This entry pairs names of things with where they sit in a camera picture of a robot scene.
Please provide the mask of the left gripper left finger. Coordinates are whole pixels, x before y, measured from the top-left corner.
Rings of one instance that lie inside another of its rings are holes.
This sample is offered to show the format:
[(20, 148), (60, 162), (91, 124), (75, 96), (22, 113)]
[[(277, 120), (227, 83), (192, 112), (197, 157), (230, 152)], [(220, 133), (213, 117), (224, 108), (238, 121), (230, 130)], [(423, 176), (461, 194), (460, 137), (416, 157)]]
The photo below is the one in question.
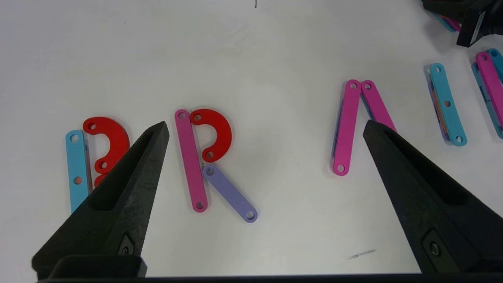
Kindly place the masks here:
[(141, 257), (169, 142), (162, 121), (136, 140), (33, 256), (40, 281), (142, 281)]

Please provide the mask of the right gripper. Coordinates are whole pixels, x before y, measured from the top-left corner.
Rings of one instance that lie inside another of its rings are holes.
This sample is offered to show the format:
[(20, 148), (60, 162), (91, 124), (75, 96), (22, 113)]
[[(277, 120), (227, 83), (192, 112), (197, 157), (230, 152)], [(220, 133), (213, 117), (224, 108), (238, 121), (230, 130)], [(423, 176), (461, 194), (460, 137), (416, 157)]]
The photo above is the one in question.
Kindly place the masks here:
[(502, 34), (501, 0), (423, 0), (424, 9), (461, 24), (456, 44), (471, 47), (488, 35)]

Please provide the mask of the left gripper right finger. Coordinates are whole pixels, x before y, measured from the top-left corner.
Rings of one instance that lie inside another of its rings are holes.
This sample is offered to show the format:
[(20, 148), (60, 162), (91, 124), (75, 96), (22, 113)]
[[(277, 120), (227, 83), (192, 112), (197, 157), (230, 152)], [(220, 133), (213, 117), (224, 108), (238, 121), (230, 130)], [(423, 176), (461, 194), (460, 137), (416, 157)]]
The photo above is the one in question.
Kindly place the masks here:
[(502, 273), (503, 220), (390, 127), (363, 137), (424, 274)]

